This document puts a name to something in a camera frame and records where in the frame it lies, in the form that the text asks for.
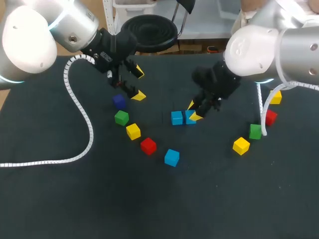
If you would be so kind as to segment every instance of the chair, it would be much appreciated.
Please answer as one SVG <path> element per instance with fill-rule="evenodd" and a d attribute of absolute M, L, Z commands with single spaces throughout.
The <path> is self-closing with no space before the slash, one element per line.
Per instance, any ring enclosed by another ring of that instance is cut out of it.
<path fill-rule="evenodd" d="M 129 30 L 137 39 L 136 51 L 155 53 L 172 47 L 181 36 L 186 18 L 193 11 L 195 0 L 176 0 L 177 5 L 172 20 L 158 15 L 139 15 L 124 23 L 122 30 Z M 178 33 L 174 24 L 179 5 L 185 8 L 183 23 Z"/>

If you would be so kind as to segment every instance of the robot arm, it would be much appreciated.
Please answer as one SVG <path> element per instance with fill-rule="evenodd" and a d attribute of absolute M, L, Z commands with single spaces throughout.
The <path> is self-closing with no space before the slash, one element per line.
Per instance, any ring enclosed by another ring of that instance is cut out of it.
<path fill-rule="evenodd" d="M 55 40 L 70 52 L 86 47 L 98 19 L 74 0 L 5 0 L 0 24 L 0 90 L 51 67 Z"/>
<path fill-rule="evenodd" d="M 230 38 L 221 63 L 193 73 L 202 91 L 189 106 L 196 110 L 190 119 L 202 119 L 212 106 L 218 110 L 242 78 L 276 85 L 290 81 L 319 85 L 318 39 L 318 15 L 306 14 L 292 0 L 269 0 Z"/>
<path fill-rule="evenodd" d="M 0 24 L 0 90 L 51 67 L 57 56 L 55 41 L 70 52 L 93 57 L 102 73 L 118 74 L 124 64 L 136 77 L 144 75 L 136 63 L 126 59 L 135 52 L 135 38 L 125 31 L 112 36 L 103 28 L 98 30 L 98 19 L 78 0 L 5 0 L 5 4 Z M 114 87 L 135 96 L 138 90 L 119 82 L 117 74 L 110 84 L 115 82 Z"/>

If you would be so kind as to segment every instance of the screw hole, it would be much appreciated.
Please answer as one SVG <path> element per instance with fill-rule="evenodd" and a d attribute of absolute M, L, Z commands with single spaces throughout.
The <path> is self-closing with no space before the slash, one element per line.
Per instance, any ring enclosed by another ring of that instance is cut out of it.
<path fill-rule="evenodd" d="M 310 50 L 311 51 L 316 51 L 318 49 L 318 44 L 312 44 L 311 46 L 310 46 Z"/>
<path fill-rule="evenodd" d="M 315 76 L 317 74 L 317 71 L 314 68 L 310 68 L 309 74 L 311 74 L 312 76 Z"/>
<path fill-rule="evenodd" d="M 75 43 L 75 42 L 77 42 L 77 38 L 75 37 L 75 36 L 70 36 L 69 37 L 69 41 L 71 42 L 71 43 Z"/>

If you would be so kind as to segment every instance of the yellow cube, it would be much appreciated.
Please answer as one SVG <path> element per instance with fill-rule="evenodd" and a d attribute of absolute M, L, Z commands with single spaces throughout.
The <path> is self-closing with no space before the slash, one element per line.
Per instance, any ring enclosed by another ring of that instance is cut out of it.
<path fill-rule="evenodd" d="M 239 138 L 234 142 L 233 149 L 240 155 L 243 155 L 249 150 L 250 143 L 244 138 Z"/>
<path fill-rule="evenodd" d="M 127 126 L 126 132 L 128 133 L 128 136 L 130 137 L 131 140 L 134 140 L 134 139 L 141 137 L 141 130 L 136 125 L 136 123 L 134 123 L 130 126 Z"/>
<path fill-rule="evenodd" d="M 271 105 L 279 105 L 282 99 L 281 92 L 278 91 L 277 94 L 273 97 L 273 99 L 270 101 Z"/>

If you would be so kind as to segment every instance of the black table surface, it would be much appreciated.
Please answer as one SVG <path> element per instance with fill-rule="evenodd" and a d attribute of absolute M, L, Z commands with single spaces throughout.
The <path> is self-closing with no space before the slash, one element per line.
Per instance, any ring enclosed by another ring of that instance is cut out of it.
<path fill-rule="evenodd" d="M 0 114 L 0 161 L 59 160 L 82 152 L 88 129 L 63 83 L 68 58 L 12 89 Z M 86 61 L 70 84 L 94 127 L 91 151 L 62 165 L 0 169 L 2 239 L 315 239 L 319 238 L 319 94 L 283 92 L 269 135 L 239 156 L 233 142 L 259 120 L 256 85 L 243 81 L 196 125 L 172 126 L 170 112 L 187 108 L 198 66 L 221 55 L 135 57 L 146 76 L 123 78 L 147 98 L 127 99 L 131 141 L 115 124 L 106 76 Z M 263 95 L 269 89 L 263 87 Z M 145 155 L 146 137 L 158 151 Z M 180 152 L 176 168 L 168 149 Z"/>

